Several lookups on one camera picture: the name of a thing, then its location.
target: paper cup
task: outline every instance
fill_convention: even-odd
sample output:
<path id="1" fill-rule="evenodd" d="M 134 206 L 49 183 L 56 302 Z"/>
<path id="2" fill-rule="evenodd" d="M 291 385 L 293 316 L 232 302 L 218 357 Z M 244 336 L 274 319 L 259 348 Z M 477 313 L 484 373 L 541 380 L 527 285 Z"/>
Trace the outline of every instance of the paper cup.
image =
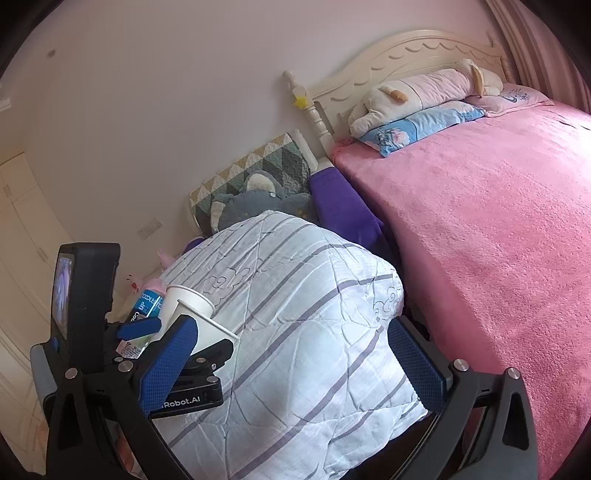
<path id="1" fill-rule="evenodd" d="M 174 311 L 178 306 L 178 301 L 182 300 L 187 303 L 193 310 L 201 313 L 207 318 L 211 318 L 215 313 L 215 307 L 206 297 L 201 295 L 198 291 L 182 285 L 170 285 L 166 289 L 166 296 L 162 302 L 158 318 L 162 321 L 162 328 L 154 335 L 154 340 L 160 340 L 166 330 L 173 324 L 177 316 L 174 316 Z"/>
<path id="2" fill-rule="evenodd" d="M 193 308 L 193 306 L 189 305 L 183 300 L 178 300 L 177 307 L 174 310 L 172 320 L 170 322 L 171 325 L 179 317 L 179 315 L 189 315 L 197 322 L 197 330 L 199 331 L 197 334 L 197 344 L 191 352 L 191 355 L 203 350 L 204 348 L 207 348 L 208 346 L 213 345 L 214 343 L 219 342 L 220 340 L 224 340 L 224 338 L 231 340 L 234 344 L 239 340 L 238 335 L 235 335 L 227 328 L 224 328 L 220 324 L 214 322 L 211 318 L 206 317 L 200 311 Z"/>

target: blue gripper pad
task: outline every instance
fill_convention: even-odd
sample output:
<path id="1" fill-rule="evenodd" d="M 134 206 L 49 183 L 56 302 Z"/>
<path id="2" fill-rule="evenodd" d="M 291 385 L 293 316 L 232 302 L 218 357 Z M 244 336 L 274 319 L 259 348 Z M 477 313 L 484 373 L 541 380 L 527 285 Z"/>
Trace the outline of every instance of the blue gripper pad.
<path id="1" fill-rule="evenodd" d="M 136 320 L 134 322 L 124 323 L 117 331 L 117 338 L 121 340 L 133 340 L 156 333 L 161 328 L 162 321 L 158 317 Z"/>
<path id="2" fill-rule="evenodd" d="M 447 400 L 446 381 L 397 318 L 388 325 L 388 344 L 423 406 L 428 411 L 441 413 Z"/>
<path id="3" fill-rule="evenodd" d="M 139 406 L 147 415 L 162 408 L 164 400 L 197 344 L 197 322 L 188 315 L 181 315 L 153 348 L 140 357 L 147 361 L 138 368 L 134 383 L 139 384 Z"/>

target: blue textured pad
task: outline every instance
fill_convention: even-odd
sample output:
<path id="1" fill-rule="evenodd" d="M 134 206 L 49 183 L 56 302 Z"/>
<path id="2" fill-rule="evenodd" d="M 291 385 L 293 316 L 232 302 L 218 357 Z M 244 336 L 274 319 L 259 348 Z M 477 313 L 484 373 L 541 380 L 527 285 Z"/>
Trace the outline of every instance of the blue textured pad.
<path id="1" fill-rule="evenodd" d="M 398 319 L 390 321 L 388 344 L 423 406 L 441 413 L 446 403 L 445 380 Z"/>
<path id="2" fill-rule="evenodd" d="M 162 321 L 158 317 L 150 317 L 122 325 L 117 331 L 117 337 L 121 340 L 133 340 L 134 338 L 151 335 L 162 328 Z"/>
<path id="3" fill-rule="evenodd" d="M 188 317 L 141 379 L 139 406 L 146 415 L 162 408 L 196 343 L 197 322 Z"/>

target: pink pillow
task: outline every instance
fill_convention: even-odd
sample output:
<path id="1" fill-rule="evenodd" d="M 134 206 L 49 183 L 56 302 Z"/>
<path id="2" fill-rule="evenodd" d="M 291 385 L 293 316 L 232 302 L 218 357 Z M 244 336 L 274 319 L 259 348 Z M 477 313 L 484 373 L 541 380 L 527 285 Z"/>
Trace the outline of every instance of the pink pillow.
<path id="1" fill-rule="evenodd" d="M 483 108 L 485 116 L 501 116 L 538 105 L 554 105 L 546 95 L 537 90 L 512 83 L 504 83 L 501 96 L 470 96 L 465 102 Z"/>

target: gray stuffed animal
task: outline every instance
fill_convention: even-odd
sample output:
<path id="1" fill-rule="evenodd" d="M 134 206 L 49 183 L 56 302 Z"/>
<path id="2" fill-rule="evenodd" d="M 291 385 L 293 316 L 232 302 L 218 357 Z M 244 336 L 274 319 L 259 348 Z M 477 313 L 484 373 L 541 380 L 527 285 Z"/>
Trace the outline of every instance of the gray stuffed animal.
<path id="1" fill-rule="evenodd" d="M 298 193 L 287 196 L 285 189 L 266 171 L 253 172 L 238 195 L 221 193 L 213 198 L 212 233 L 218 233 L 234 223 L 260 215 L 266 210 L 284 212 L 318 225 L 312 196 Z"/>

